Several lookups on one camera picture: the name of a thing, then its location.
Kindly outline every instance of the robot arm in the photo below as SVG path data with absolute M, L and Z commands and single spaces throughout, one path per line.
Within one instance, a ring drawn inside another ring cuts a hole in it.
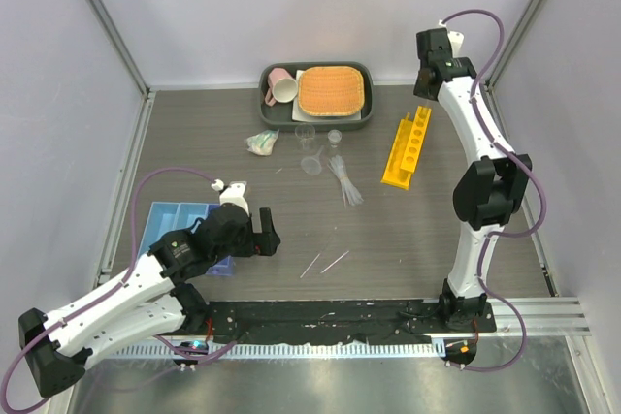
M 127 270 L 64 307 L 47 314 L 33 308 L 19 317 L 22 348 L 56 322 L 63 323 L 26 354 L 42 397 L 69 388 L 106 356 L 133 342 L 178 330 L 196 333 L 204 325 L 208 306 L 185 281 L 205 274 L 229 255 L 276 253 L 280 238 L 274 230 L 272 214 L 268 208 L 259 210 L 262 232 L 254 233 L 244 198 L 245 183 L 224 186 L 218 181 L 213 188 L 220 194 L 220 207 L 201 219 L 195 230 L 164 234 L 138 259 L 126 281 L 122 280 Z M 73 320 L 64 321 L 119 283 L 122 287 L 107 300 Z
M 420 71 L 414 95 L 437 101 L 448 113 L 466 152 L 468 169 L 453 192 L 453 206 L 461 223 L 455 264 L 440 296 L 446 321 L 469 321 L 482 315 L 487 296 L 477 279 L 477 263 L 483 242 L 492 231 L 502 231 L 519 210 L 528 183 L 527 176 L 492 145 L 483 132 L 470 102 L 476 77 L 468 58 L 453 57 L 455 35 L 437 28 L 416 35 Z M 495 141 L 512 151 L 494 122 L 477 89 L 482 119 Z M 518 155 L 532 168 L 528 155 Z M 497 236 L 485 251 L 481 278 L 485 280 Z

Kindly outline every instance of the zip tie bundle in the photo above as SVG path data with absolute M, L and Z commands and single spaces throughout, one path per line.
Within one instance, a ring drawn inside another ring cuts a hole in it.
M 347 176 L 347 170 L 345 169 L 345 162 L 340 155 L 332 157 L 328 161 L 328 167 L 341 182 L 341 191 L 343 192 L 343 203 L 347 207 L 347 202 L 350 206 L 359 206 L 362 204 L 363 199 L 360 195 L 360 191 L 353 185 L 349 176 Z

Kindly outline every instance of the dark gray tray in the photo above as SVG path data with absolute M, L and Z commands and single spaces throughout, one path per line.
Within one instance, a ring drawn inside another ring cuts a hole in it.
M 265 104 L 265 93 L 268 90 L 268 75 L 275 68 L 284 68 L 287 72 L 295 77 L 297 70 L 307 70 L 312 67 L 331 67 L 331 66 L 345 66 L 355 68 L 362 74 L 362 79 L 365 85 L 365 104 L 362 107 L 362 118 L 357 121 L 342 121 L 337 117 L 326 117 L 321 122 L 313 122 L 312 126 L 317 131 L 328 130 L 357 130 L 367 124 L 373 115 L 373 81 L 371 80 L 371 74 L 364 65 L 357 62 L 294 62 L 294 63 L 275 63 L 270 65 L 263 71 L 261 80 L 259 81 L 259 94 L 261 95 L 261 101 L 259 102 L 259 114 L 261 119 L 272 130 L 282 131 L 294 131 L 295 127 L 301 122 L 293 121 L 291 119 L 291 113 L 293 112 L 293 103 L 286 104 L 276 103 L 273 106 Z

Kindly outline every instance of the yellow rack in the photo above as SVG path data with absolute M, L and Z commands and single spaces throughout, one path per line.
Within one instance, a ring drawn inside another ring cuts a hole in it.
M 413 120 L 409 119 L 409 113 L 401 120 L 388 156 L 384 176 L 381 178 L 382 183 L 409 189 L 409 182 L 418 164 L 430 118 L 431 109 L 419 107 Z

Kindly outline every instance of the mug handle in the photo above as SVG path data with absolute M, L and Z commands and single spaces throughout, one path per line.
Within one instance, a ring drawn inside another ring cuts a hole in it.
M 272 95 L 272 88 L 268 87 L 268 92 L 265 93 L 265 103 L 268 106 L 272 106 L 273 104 L 276 103 L 276 99 L 275 97 Z

